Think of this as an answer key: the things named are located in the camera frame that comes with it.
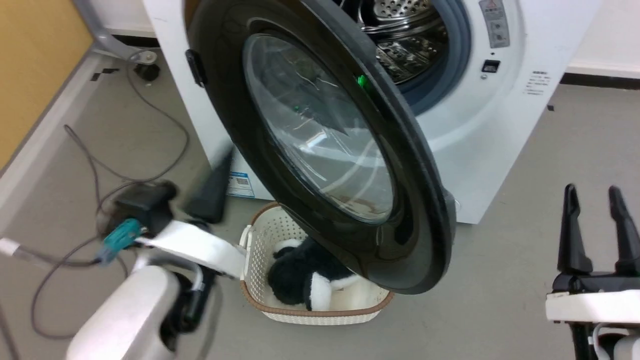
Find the electrical cable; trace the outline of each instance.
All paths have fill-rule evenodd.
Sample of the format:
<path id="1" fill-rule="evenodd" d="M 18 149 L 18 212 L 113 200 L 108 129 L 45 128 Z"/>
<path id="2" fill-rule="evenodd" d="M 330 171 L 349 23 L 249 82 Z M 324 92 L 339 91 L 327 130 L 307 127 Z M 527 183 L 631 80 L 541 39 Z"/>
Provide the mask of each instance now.
<path id="1" fill-rule="evenodd" d="M 52 265 L 60 263 L 61 266 L 69 267 L 69 268 L 88 268 L 93 265 L 98 265 L 100 263 L 99 259 L 62 261 L 62 259 L 58 259 L 54 256 L 47 255 L 37 250 L 30 249 L 28 247 L 25 247 L 24 245 L 20 245 L 20 247 L 16 250 L 16 252 L 24 253 L 26 256 L 18 256 L 18 257 L 27 261 L 29 261 L 30 258 L 33 257 L 36 260 L 39 260 L 41 263 L 48 263 Z"/>
<path id="2" fill-rule="evenodd" d="M 77 135 L 77 133 L 69 125 L 64 125 L 64 130 L 67 132 L 67 134 L 69 135 L 71 140 L 73 140 L 76 143 L 76 145 L 79 147 L 81 152 L 84 154 L 84 156 L 87 159 L 87 162 L 89 163 L 89 166 L 91 168 L 91 171 L 92 171 L 92 174 L 93 174 L 93 191 L 94 191 L 95 200 L 96 200 L 96 203 L 97 203 L 97 207 L 96 207 L 96 210 L 95 210 L 96 215 L 98 213 L 100 213 L 100 212 L 103 212 L 103 213 L 105 212 L 104 209 L 102 208 L 104 202 L 107 201 L 114 194 L 118 193 L 120 190 L 122 190 L 122 189 L 124 189 L 124 188 L 126 188 L 128 186 L 134 185 L 134 184 L 152 183 L 153 181 L 159 179 L 160 177 L 162 177 L 163 175 L 165 175 L 166 173 L 171 171 L 183 159 L 184 155 L 186 154 L 187 150 L 189 149 L 189 144 L 190 144 L 191 137 L 190 137 L 189 131 L 186 129 L 186 127 L 184 127 L 184 125 L 182 125 L 175 117 L 169 115 L 167 112 L 159 109 L 156 105 L 154 105 L 150 101 L 148 101 L 144 97 L 144 95 L 142 95 L 140 93 L 140 91 L 136 88 L 135 84 L 133 83 L 133 80 L 131 79 L 131 71 L 130 71 L 130 69 L 131 69 L 131 63 L 133 63 L 133 58 L 135 58 L 138 54 L 140 54 L 140 53 L 142 53 L 144 51 L 148 51 L 148 50 L 160 50 L 160 48 L 155 47 L 155 48 L 148 48 L 148 49 L 139 50 L 139 51 L 136 51 L 135 53 L 133 53 L 131 55 L 131 57 L 129 59 L 127 59 L 127 64 L 125 66 L 125 75 L 127 77 L 127 82 L 129 83 L 129 85 L 131 86 L 133 91 L 136 93 L 136 95 L 146 105 L 150 106 L 152 109 L 154 109 L 157 112 L 159 112 L 160 114 L 164 115 L 167 119 L 169 119 L 174 125 L 176 125 L 184 133 L 184 136 L 185 136 L 184 146 L 183 146 L 182 150 L 180 151 L 179 155 L 176 157 L 176 159 L 173 160 L 166 168 L 164 168 L 158 174 L 156 174 L 154 176 L 151 176 L 151 177 L 148 177 L 148 178 L 144 178 L 144 179 L 136 179 L 136 178 L 133 178 L 133 177 L 122 175 L 121 173 L 117 172 L 116 170 L 113 170 L 110 166 L 105 164 L 100 159 L 96 158 L 91 153 L 89 148 L 84 144 L 82 139 L 80 139 L 80 137 Z M 104 170 L 108 171 L 109 173 L 113 174 L 114 176 L 117 176 L 120 179 L 122 179 L 124 181 L 127 181 L 127 182 L 117 186 L 114 189 L 112 189 L 111 191 L 109 191 L 104 196 L 100 196 L 100 179 L 98 177 L 98 171 L 97 171 L 96 164 L 98 164 L 100 167 L 102 167 Z M 96 230 L 98 232 L 98 234 L 96 236 L 93 236 L 93 237 L 83 241 L 80 245 L 76 246 L 70 252 L 68 252 L 66 255 L 64 255 L 60 260 L 53 261 L 53 258 L 50 257 L 50 256 L 41 256 L 43 254 L 37 254 L 37 256 L 42 258 L 43 260 L 46 260 L 47 262 L 53 263 L 53 267 L 49 270 L 47 275 L 42 279 L 42 282 L 38 285 L 38 288 L 36 289 L 36 291 L 35 291 L 35 293 L 33 295 L 33 298 L 31 299 L 31 311 L 30 311 L 31 328 L 38 335 L 40 335 L 41 337 L 46 338 L 46 339 L 50 339 L 50 340 L 67 340 L 67 339 L 73 338 L 75 336 L 75 333 L 74 334 L 50 334 L 48 332 L 43 331 L 41 328 L 39 328 L 39 326 L 37 324 L 37 321 L 36 321 L 36 305 L 37 305 L 37 302 L 38 302 L 38 298 L 39 298 L 42 290 L 44 289 L 45 285 L 47 284 L 49 279 L 54 275 L 54 273 L 60 267 L 62 267 L 62 266 L 89 267 L 89 266 L 94 266 L 94 265 L 96 265 L 98 263 L 97 261 L 95 263 L 93 263 L 95 260 L 93 260 L 93 261 L 85 261 L 85 262 L 82 262 L 82 261 L 77 261 L 76 262 L 76 261 L 70 261 L 69 260 L 69 258 L 73 254 L 75 254 L 77 251 L 79 251 L 83 247 L 89 245 L 91 242 L 100 239 L 100 236 L 99 236 L 99 234 L 100 234 L 99 230 L 100 229 L 98 229 L 97 222 L 96 222 Z M 120 266 L 122 267 L 122 269 L 124 271 L 125 278 L 126 278 L 129 275 L 129 272 L 127 270 L 126 264 L 124 263 L 124 261 L 122 260 L 122 258 L 120 256 L 118 256 L 116 258 L 116 260 L 119 262 Z"/>
<path id="3" fill-rule="evenodd" d="M 15 340 L 13 340 L 13 336 L 9 330 L 9 323 L 6 321 L 2 305 L 0 305 L 0 333 L 3 336 L 4 343 L 6 343 L 10 359 L 20 360 L 20 353 L 18 353 L 18 348 L 15 346 Z"/>

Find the baseboard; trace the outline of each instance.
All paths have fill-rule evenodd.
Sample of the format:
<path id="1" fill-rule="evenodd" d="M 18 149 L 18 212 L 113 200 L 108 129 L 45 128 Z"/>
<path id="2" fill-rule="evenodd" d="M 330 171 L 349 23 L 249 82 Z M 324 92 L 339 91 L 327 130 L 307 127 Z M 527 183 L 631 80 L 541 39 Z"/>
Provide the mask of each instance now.
<path id="1" fill-rule="evenodd" d="M 94 74 L 101 73 L 112 64 L 113 60 L 107 56 L 88 53 L 52 100 L 13 161 L 5 168 L 0 177 L 0 234 L 31 193 L 53 154 L 68 140 L 62 125 L 73 125 L 80 119 L 80 114 L 101 82 L 100 76 L 95 77 Z"/>
<path id="2" fill-rule="evenodd" d="M 572 61 L 566 72 L 570 74 L 606 76 L 613 78 L 640 79 L 640 66 L 616 65 Z"/>
<path id="3" fill-rule="evenodd" d="M 565 73 L 560 80 L 560 84 L 592 86 L 596 88 L 640 90 L 640 79 L 617 78 L 614 76 Z"/>
<path id="4" fill-rule="evenodd" d="M 154 29 L 149 24 L 149 27 L 138 27 L 138 28 L 109 28 L 107 27 L 109 33 L 114 36 L 126 36 L 126 37 L 141 37 L 141 38 L 155 38 L 156 33 Z"/>
<path id="5" fill-rule="evenodd" d="M 121 41 L 123 44 L 133 47 L 160 47 L 160 43 L 155 38 L 155 34 L 153 37 L 139 37 L 132 35 L 113 35 L 113 37 Z"/>

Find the white wall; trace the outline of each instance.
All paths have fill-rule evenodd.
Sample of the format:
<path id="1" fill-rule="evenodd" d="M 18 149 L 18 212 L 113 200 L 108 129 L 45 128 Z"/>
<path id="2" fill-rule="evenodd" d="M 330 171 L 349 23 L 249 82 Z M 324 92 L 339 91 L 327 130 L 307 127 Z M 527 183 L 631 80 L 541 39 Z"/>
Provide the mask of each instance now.
<path id="1" fill-rule="evenodd" d="M 90 1 L 112 33 L 155 36 L 141 0 Z M 640 0 L 603 0 L 567 71 L 640 79 Z"/>
<path id="2" fill-rule="evenodd" d="M 115 35 L 155 37 L 142 0 L 89 0 L 105 28 Z"/>
<path id="3" fill-rule="evenodd" d="M 640 79 L 640 0 L 603 0 L 567 72 Z"/>

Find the floor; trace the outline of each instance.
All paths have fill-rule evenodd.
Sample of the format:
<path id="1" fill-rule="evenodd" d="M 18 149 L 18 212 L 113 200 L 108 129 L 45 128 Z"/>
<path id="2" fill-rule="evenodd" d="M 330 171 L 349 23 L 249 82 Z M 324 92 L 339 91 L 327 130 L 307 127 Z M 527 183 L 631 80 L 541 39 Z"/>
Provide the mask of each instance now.
<path id="1" fill-rule="evenodd" d="M 122 72 L 103 76 L 77 132 L 117 170 L 131 176 L 156 172 L 179 151 L 180 133 L 136 98 Z M 152 103 L 190 126 L 167 71 L 150 86 L 138 84 Z M 557 273 L 563 188 L 577 184 L 587 252 L 596 268 L 612 269 L 617 252 L 607 187 L 621 186 L 631 213 L 640 217 L 640 92 L 560 86 L 551 104 L 554 111 L 545 111 L 483 221 L 458 226 L 449 272 L 433 291 L 396 296 L 364 325 L 302 327 L 266 318 L 245 301 L 238 283 L 223 280 L 223 312 L 208 358 L 572 358 L 568 328 L 547 322 L 544 310 Z M 194 136 L 186 158 L 167 178 L 187 186 L 204 164 Z M 104 171 L 100 180 L 103 191 L 119 183 Z M 230 199 L 217 234 L 237 241 L 262 205 Z M 92 234 L 94 207 L 90 170 L 68 142 L 16 210 L 6 235 L 62 255 Z M 29 326 L 31 297 L 44 273 L 29 264 L 0 261 L 0 303 L 23 359 L 62 359 L 67 346 L 66 341 L 39 338 Z M 121 280 L 117 266 L 61 271 L 37 307 L 39 323 L 51 332 L 76 330 Z M 200 336 L 182 339 L 179 359 L 195 358 Z"/>

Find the wooden panel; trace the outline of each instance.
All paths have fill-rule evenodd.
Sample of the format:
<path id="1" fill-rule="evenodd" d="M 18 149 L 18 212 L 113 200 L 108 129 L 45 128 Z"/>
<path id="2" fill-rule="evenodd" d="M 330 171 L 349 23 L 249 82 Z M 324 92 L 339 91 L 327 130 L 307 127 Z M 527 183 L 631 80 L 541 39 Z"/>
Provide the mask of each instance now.
<path id="1" fill-rule="evenodd" d="M 71 0 L 0 0 L 0 168 L 91 43 Z"/>

